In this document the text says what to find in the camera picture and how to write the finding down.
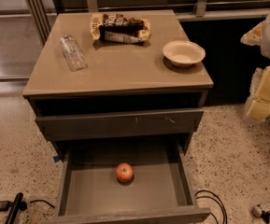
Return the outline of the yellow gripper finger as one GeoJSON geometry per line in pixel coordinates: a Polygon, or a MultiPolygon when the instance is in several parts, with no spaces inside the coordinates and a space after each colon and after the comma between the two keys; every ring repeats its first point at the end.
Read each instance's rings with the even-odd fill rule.
{"type": "Polygon", "coordinates": [[[255,120],[266,120],[270,116],[270,65],[257,68],[252,76],[246,116],[255,120]]]}
{"type": "Polygon", "coordinates": [[[241,37],[240,42],[248,46],[259,46],[261,44],[262,29],[263,22],[260,22],[247,33],[245,33],[241,37]]]}

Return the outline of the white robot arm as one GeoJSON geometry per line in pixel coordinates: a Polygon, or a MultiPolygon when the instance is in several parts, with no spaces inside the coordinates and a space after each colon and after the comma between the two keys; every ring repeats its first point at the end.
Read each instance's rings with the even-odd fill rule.
{"type": "MultiPolygon", "coordinates": [[[[270,59],[270,14],[244,34],[240,42],[249,46],[259,46],[262,56],[270,59]]],[[[248,119],[258,121],[265,121],[270,116],[270,65],[255,70],[249,87],[245,114],[248,119]]]]}

